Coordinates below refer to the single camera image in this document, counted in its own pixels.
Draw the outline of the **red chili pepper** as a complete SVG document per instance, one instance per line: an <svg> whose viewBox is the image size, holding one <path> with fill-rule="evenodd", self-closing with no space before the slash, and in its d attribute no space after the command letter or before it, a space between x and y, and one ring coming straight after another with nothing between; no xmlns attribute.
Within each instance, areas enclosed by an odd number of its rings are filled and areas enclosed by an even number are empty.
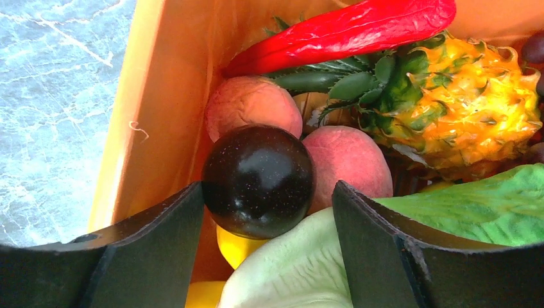
<svg viewBox="0 0 544 308"><path fill-rule="evenodd" d="M410 44L447 28L455 1L362 1L292 25L236 55L226 77L266 74Z"/></svg>

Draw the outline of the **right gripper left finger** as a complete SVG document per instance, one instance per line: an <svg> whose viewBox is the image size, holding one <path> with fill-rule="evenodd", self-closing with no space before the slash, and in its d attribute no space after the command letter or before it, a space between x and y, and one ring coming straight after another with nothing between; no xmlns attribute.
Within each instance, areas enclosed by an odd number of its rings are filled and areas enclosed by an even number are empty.
<svg viewBox="0 0 544 308"><path fill-rule="evenodd" d="M183 307L203 221L201 185L68 243L1 246L2 307Z"/></svg>

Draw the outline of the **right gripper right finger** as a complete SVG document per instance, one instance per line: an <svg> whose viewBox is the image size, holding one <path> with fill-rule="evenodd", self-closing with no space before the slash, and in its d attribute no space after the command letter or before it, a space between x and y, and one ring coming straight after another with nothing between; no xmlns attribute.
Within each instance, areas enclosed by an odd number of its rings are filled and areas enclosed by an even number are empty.
<svg viewBox="0 0 544 308"><path fill-rule="evenodd" d="M375 202L344 181L334 221L355 307L542 307L543 244L457 237Z"/></svg>

